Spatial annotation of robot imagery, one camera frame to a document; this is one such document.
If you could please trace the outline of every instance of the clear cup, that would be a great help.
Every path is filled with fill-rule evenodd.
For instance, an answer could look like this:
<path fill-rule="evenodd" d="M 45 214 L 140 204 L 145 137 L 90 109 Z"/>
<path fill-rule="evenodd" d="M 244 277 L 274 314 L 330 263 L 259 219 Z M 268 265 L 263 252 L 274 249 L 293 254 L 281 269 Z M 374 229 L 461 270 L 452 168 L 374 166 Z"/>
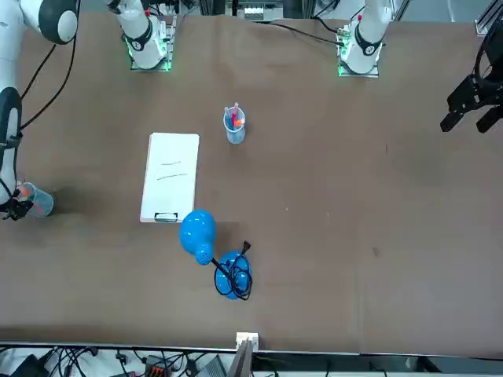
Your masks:
<path fill-rule="evenodd" d="M 229 106 L 229 113 L 232 114 L 234 105 Z M 230 144 L 241 144 L 244 140 L 244 112 L 241 108 L 237 108 L 236 120 L 243 120 L 243 124 L 241 124 L 238 128 L 230 128 L 230 119 L 227 114 L 223 113 L 223 126 L 226 128 L 227 140 Z"/>
<path fill-rule="evenodd" d="M 33 207 L 28 213 L 34 218 L 46 218 L 54 208 L 54 198 L 49 193 L 42 191 L 30 182 L 25 182 L 18 187 L 21 194 L 33 202 Z"/>

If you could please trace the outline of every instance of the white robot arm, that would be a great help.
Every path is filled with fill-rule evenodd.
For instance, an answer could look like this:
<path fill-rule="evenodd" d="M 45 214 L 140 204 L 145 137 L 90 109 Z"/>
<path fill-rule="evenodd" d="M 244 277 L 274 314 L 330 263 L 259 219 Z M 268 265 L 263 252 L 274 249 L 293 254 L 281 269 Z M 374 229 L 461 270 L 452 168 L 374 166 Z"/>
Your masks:
<path fill-rule="evenodd" d="M 77 30 L 75 2 L 65 0 L 0 1 L 0 213 L 18 219 L 29 202 L 18 202 L 16 158 L 21 140 L 21 98 L 17 91 L 17 59 L 25 25 L 57 44 L 70 42 Z"/>
<path fill-rule="evenodd" d="M 365 0 L 362 19 L 350 25 L 351 40 L 342 57 L 354 73 L 364 75 L 372 70 L 392 16 L 390 0 Z"/>
<path fill-rule="evenodd" d="M 78 27 L 77 1 L 0 0 L 0 218 L 22 218 L 32 205 L 17 199 L 22 105 L 16 76 L 24 29 L 32 27 L 58 45 L 69 43 Z M 161 43 L 165 31 L 159 19 L 145 15 L 141 0 L 105 0 L 105 4 L 118 16 L 138 67 L 158 65 L 167 55 Z"/>
<path fill-rule="evenodd" d="M 134 62 L 142 69 L 154 68 L 167 51 L 161 43 L 162 24 L 156 16 L 146 16 L 141 0 L 105 0 L 111 12 L 117 15 Z"/>

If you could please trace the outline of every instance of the table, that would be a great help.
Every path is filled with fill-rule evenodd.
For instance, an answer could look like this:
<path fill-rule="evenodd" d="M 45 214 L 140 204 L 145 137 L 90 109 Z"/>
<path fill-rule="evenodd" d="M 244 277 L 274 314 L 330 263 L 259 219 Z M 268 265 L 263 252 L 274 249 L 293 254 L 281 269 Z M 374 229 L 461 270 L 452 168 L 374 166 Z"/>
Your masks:
<path fill-rule="evenodd" d="M 3 339 L 233 348 L 256 331 L 265 350 L 501 355 L 503 129 L 478 134 L 477 114 L 439 129 L 473 25 L 392 24 L 381 77 L 339 79 L 333 46 L 226 16 L 181 22 L 169 74 L 129 72 L 113 18 L 82 15 L 68 86 L 20 147 L 57 214 L 0 227 Z M 26 35 L 20 88 L 49 48 Z M 222 129 L 233 101 L 240 146 Z M 139 223 L 152 132 L 200 135 L 196 207 L 217 256 L 251 242 L 248 302 L 218 296 L 178 225 Z"/>

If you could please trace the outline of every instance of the whiteboard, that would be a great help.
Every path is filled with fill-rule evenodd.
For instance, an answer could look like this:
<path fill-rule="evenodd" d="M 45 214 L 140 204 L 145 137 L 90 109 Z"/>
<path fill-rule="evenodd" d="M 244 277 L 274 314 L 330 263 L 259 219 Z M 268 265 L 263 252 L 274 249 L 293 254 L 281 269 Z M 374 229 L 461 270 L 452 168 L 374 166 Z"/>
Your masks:
<path fill-rule="evenodd" d="M 194 209 L 199 135 L 154 133 L 141 198 L 141 222 L 182 222 Z"/>

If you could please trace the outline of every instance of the pink marker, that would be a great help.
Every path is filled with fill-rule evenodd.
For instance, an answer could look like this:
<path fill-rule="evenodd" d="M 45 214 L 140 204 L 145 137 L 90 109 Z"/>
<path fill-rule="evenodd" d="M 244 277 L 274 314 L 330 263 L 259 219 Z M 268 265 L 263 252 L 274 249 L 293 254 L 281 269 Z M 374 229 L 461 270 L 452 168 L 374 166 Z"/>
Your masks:
<path fill-rule="evenodd" d="M 237 102 L 235 102 L 234 107 L 233 107 L 233 114 L 230 116 L 230 123 L 232 125 L 234 125 L 234 121 L 236 120 L 236 117 L 237 117 L 237 109 L 238 109 L 238 105 L 237 105 Z"/>

